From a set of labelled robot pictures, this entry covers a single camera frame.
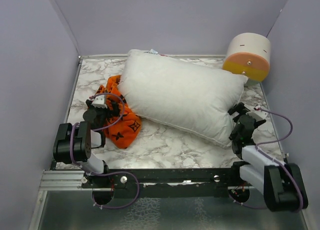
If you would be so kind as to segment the orange patterned fleece pillowcase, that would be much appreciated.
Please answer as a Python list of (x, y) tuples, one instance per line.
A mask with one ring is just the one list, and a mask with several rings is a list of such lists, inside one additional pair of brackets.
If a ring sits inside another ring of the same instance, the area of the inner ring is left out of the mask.
[(96, 94), (106, 96), (106, 104), (111, 107), (111, 100), (118, 103), (120, 115), (117, 119), (104, 126), (103, 132), (115, 146), (120, 149), (128, 148), (138, 136), (142, 121), (128, 106), (125, 97), (119, 91), (121, 75), (109, 77), (105, 86), (101, 85)]

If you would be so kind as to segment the white pillow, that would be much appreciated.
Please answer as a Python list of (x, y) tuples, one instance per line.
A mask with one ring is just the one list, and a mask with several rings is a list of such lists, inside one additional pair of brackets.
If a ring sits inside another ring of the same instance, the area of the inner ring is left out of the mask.
[(128, 52), (118, 90), (138, 116), (228, 148), (248, 78), (142, 50)]

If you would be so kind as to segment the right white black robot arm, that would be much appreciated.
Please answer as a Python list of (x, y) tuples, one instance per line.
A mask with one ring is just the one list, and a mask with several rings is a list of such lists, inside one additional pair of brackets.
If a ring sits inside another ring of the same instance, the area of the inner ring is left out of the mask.
[(266, 122), (270, 114), (260, 106), (249, 110), (240, 102), (228, 111), (236, 113), (229, 139), (239, 162), (232, 165), (230, 181), (240, 186), (250, 184), (262, 195), (265, 207), (272, 212), (299, 212), (309, 205), (305, 185), (297, 164), (280, 161), (261, 148), (261, 143), (253, 140), (254, 131)]

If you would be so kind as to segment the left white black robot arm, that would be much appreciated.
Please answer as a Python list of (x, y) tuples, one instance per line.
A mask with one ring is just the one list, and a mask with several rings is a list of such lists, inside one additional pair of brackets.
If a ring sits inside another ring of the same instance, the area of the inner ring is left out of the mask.
[(92, 153), (92, 149), (105, 146), (104, 130), (113, 126), (108, 124), (108, 120), (122, 117), (124, 103), (111, 100), (108, 107), (106, 96), (101, 95), (94, 100), (87, 100), (86, 105), (83, 121), (59, 125), (52, 150), (53, 158), (57, 163), (74, 164), (87, 175), (93, 176), (94, 183), (103, 188), (111, 180), (109, 168), (105, 161)]

